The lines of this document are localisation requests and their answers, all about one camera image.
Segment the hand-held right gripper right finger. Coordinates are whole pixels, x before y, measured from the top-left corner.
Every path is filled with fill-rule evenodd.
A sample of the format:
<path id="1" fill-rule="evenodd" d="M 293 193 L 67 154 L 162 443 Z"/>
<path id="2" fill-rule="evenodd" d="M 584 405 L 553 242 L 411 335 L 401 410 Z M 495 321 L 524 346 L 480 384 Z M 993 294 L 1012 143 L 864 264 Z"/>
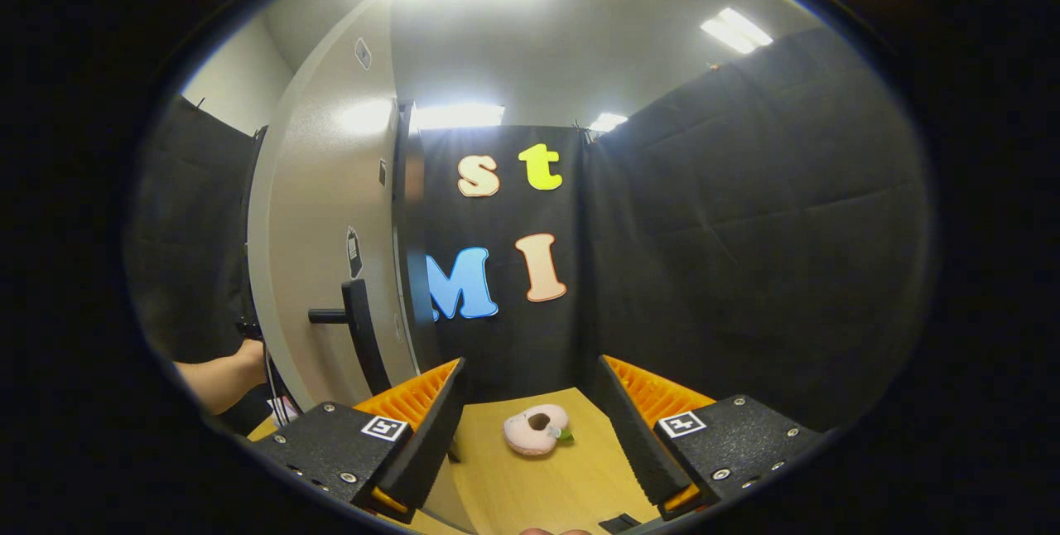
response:
<path id="1" fill-rule="evenodd" d="M 828 436 L 750 395 L 716 400 L 612 355 L 595 362 L 595 405 L 662 520 L 745 496 Z"/>

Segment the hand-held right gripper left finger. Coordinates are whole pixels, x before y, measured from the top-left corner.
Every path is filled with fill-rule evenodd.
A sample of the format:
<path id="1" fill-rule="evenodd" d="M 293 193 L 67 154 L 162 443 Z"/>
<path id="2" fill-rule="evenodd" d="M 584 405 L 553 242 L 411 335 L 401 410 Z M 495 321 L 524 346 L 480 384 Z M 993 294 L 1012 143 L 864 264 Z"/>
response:
<path id="1" fill-rule="evenodd" d="M 465 365 L 450 360 L 356 406 L 323 402 L 251 448 L 342 504 L 411 523 L 453 445 Z"/>

